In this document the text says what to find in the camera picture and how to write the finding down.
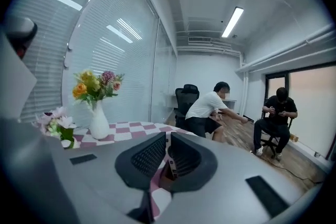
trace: black cable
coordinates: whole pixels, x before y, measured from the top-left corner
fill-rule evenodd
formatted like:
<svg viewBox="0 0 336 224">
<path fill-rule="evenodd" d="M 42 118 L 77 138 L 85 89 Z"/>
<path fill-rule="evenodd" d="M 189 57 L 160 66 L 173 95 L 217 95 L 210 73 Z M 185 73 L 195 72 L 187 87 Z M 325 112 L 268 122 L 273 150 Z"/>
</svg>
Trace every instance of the black cable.
<svg viewBox="0 0 336 224">
<path fill-rule="evenodd" d="M 267 159 L 264 159 L 264 158 L 261 158 L 261 159 L 263 159 L 264 161 L 267 161 L 269 164 L 271 164 L 271 165 L 273 165 L 273 166 L 275 166 L 275 167 L 277 167 L 277 168 L 280 168 L 280 169 L 283 169 L 283 170 L 286 170 L 286 171 L 290 172 L 292 175 L 294 175 L 294 177 L 296 177 L 296 178 L 298 178 L 298 179 L 300 179 L 300 180 L 302 180 L 302 181 L 304 181 L 304 180 L 309 180 L 309 181 L 311 181 L 314 185 L 323 183 L 323 181 L 317 181 L 317 182 L 314 182 L 314 181 L 311 180 L 310 178 L 301 178 L 301 177 L 295 175 L 294 173 L 292 173 L 290 170 L 288 170 L 288 169 L 286 169 L 286 168 L 277 166 L 277 165 L 275 165 L 274 163 L 271 163 L 271 162 L 270 162 L 269 160 L 267 160 Z"/>
</svg>

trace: white t-shirt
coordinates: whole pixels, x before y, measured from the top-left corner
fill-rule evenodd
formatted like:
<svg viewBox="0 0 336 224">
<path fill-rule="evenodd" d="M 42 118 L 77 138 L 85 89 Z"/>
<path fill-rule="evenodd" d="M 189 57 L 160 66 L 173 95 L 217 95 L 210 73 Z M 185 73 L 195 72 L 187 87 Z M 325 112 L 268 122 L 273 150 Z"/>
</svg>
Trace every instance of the white t-shirt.
<svg viewBox="0 0 336 224">
<path fill-rule="evenodd" d="M 207 118 L 214 110 L 226 108 L 227 106 L 222 102 L 216 92 L 209 92 L 196 100 L 189 108 L 185 119 L 191 117 Z"/>
</svg>

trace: white shoe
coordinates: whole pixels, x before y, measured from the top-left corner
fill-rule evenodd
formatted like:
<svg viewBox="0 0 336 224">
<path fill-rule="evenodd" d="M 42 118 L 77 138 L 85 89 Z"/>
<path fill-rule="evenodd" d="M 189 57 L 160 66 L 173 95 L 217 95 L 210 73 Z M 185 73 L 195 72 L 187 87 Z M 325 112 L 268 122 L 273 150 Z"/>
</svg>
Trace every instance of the white shoe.
<svg viewBox="0 0 336 224">
<path fill-rule="evenodd" d="M 281 160 L 282 158 L 282 153 L 276 153 L 275 154 L 275 159 L 277 159 L 278 161 Z"/>
<path fill-rule="evenodd" d="M 262 155 L 262 152 L 263 152 L 263 146 L 261 146 L 261 148 L 258 148 L 257 150 L 256 150 L 256 155 L 257 156 L 261 156 Z"/>
</svg>

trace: man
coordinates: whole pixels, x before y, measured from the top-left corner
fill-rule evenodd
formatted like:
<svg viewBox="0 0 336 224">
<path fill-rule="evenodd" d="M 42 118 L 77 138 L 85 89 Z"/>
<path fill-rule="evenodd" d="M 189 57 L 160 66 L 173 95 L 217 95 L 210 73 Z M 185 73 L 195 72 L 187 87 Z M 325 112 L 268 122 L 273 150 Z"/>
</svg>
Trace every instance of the man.
<svg viewBox="0 0 336 224">
<path fill-rule="evenodd" d="M 288 97 L 288 91 L 281 87 L 277 90 L 277 95 L 271 96 L 263 106 L 263 111 L 269 113 L 268 118 L 260 119 L 254 124 L 254 148 L 256 155 L 261 156 L 263 146 L 260 144 L 261 131 L 271 131 L 277 133 L 280 138 L 276 148 L 276 159 L 282 157 L 282 150 L 287 145 L 290 137 L 288 128 L 288 117 L 295 119 L 298 116 L 295 103 Z"/>
<path fill-rule="evenodd" d="M 222 102 L 221 98 L 225 99 L 225 94 L 229 92 L 229 85 L 225 82 L 219 82 L 216 84 L 214 91 L 197 99 L 185 116 L 188 130 L 201 137 L 205 137 L 206 132 L 214 132 L 212 140 L 221 142 L 224 127 L 209 118 L 211 115 L 217 121 L 221 119 L 221 116 L 216 112 L 217 109 L 232 119 L 247 123 L 247 118 L 241 117 L 233 110 L 228 109 Z"/>
</svg>

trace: pink and white tablecloth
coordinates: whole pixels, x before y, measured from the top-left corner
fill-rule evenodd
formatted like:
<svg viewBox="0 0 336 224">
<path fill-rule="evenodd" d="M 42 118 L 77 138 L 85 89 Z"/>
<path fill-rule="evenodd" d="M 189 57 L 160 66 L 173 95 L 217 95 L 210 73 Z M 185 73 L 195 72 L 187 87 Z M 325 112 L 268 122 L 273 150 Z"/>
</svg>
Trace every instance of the pink and white tablecloth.
<svg viewBox="0 0 336 224">
<path fill-rule="evenodd" d="M 170 134 L 172 131 L 195 135 L 191 132 L 187 132 L 186 130 L 165 125 L 162 123 L 118 122 L 115 124 L 110 124 L 110 134 L 102 140 L 94 139 L 91 136 L 89 129 L 75 130 L 73 136 L 78 141 L 79 147 L 91 147 L 117 143 L 119 141 L 142 137 L 153 133 L 166 132 L 166 134 Z M 159 217 L 159 215 L 164 211 L 164 209 L 172 200 L 170 192 L 166 191 L 163 188 L 159 188 L 160 173 L 166 161 L 167 156 L 165 156 L 163 162 L 161 163 L 159 169 L 156 171 L 151 181 L 151 203 L 155 219 Z"/>
</svg>

